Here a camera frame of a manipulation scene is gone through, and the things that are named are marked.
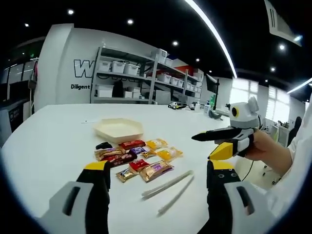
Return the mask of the person's right hand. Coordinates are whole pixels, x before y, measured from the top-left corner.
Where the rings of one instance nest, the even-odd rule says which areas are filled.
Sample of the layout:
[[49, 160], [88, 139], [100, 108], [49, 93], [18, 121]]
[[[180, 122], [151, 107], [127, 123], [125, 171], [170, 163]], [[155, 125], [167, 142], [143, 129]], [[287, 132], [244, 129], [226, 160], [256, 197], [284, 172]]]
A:
[[281, 177], [292, 165], [290, 150], [274, 142], [267, 133], [261, 130], [254, 132], [253, 144], [247, 150], [246, 158], [264, 162]]

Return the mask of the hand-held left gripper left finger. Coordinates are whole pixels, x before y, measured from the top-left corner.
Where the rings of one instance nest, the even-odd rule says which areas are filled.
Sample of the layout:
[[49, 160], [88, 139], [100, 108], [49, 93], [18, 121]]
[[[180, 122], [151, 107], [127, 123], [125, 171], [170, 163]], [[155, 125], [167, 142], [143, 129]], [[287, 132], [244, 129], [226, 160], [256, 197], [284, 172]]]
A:
[[49, 234], [107, 234], [110, 169], [106, 160], [86, 165], [50, 198], [38, 223]]

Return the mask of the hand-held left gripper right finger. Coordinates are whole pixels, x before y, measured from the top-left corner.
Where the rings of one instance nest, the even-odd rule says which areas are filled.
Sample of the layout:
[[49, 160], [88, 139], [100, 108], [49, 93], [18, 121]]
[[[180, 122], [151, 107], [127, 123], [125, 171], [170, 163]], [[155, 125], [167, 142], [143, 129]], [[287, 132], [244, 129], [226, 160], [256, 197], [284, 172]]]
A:
[[266, 197], [227, 162], [207, 161], [209, 219], [201, 234], [265, 234], [275, 223]]

